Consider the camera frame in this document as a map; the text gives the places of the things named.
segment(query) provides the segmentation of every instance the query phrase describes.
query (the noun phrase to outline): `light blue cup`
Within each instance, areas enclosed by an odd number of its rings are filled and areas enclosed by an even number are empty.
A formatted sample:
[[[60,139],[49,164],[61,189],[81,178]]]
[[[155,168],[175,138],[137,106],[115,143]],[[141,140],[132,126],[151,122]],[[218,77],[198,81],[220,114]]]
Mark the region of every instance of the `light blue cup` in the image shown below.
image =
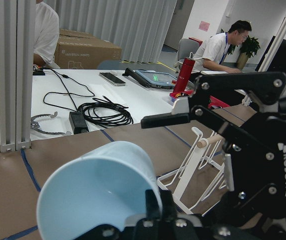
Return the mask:
[[[139,146],[115,141],[57,169],[37,202],[43,240],[72,240],[100,224],[120,231],[125,219],[146,213],[145,190],[161,206],[151,159]]]

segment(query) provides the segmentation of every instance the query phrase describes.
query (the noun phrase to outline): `hand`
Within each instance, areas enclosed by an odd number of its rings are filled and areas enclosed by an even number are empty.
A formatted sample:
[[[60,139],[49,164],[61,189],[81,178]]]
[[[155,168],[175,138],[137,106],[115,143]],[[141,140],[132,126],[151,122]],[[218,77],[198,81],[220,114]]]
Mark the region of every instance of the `hand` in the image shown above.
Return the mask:
[[[239,74],[239,73],[241,73],[241,70],[238,69],[238,68],[228,68],[225,71],[227,73],[230,73],[230,74]]]

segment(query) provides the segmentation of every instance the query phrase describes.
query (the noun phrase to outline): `red thermos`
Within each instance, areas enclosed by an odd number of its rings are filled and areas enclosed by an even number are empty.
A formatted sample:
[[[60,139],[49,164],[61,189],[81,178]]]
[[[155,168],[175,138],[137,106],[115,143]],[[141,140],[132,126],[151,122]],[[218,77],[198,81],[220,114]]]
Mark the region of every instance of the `red thermos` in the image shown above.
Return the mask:
[[[185,91],[186,85],[188,83],[189,77],[191,76],[195,60],[186,57],[184,59],[181,71],[179,72],[176,85],[174,87],[173,93],[179,93]]]

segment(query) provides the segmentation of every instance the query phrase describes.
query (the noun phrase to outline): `bolt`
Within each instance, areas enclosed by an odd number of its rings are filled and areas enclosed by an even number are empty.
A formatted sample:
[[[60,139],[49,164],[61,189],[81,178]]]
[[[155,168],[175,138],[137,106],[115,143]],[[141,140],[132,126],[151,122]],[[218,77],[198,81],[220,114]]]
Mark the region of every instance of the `bolt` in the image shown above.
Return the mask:
[[[240,192],[240,193],[238,194],[238,198],[244,200],[244,199],[246,198],[246,193],[243,192],[243,191]]]
[[[268,192],[269,192],[269,194],[274,195],[277,192],[277,189],[274,186],[270,186],[268,188]]]
[[[265,155],[266,159],[267,160],[273,160],[274,159],[274,154],[271,153],[271,152],[268,152],[266,155]]]
[[[144,221],[143,226],[146,228],[154,226],[153,221]]]
[[[202,87],[203,90],[208,90],[208,89],[209,89],[209,84],[208,84],[208,82],[202,83],[201,87]]]
[[[227,227],[222,226],[222,227],[220,227],[220,228],[218,229],[218,234],[221,235],[221,236],[226,237],[226,236],[230,236],[230,235],[231,235],[231,232],[230,232],[230,230],[228,230]]]
[[[242,150],[239,146],[237,146],[235,144],[232,145],[232,148],[234,149],[235,152],[239,152]]]
[[[280,79],[275,79],[273,82],[274,87],[280,87],[282,86],[282,81]]]
[[[175,221],[175,224],[176,224],[177,227],[181,227],[181,228],[187,226],[187,223],[186,223],[186,221],[184,219],[177,219]]]
[[[196,115],[196,116],[202,116],[202,115],[203,115],[202,109],[200,109],[200,108],[196,109],[195,115]]]
[[[115,229],[114,228],[109,228],[109,229],[105,229],[103,230],[103,237],[107,238],[107,237],[111,237],[112,235],[114,235]]]

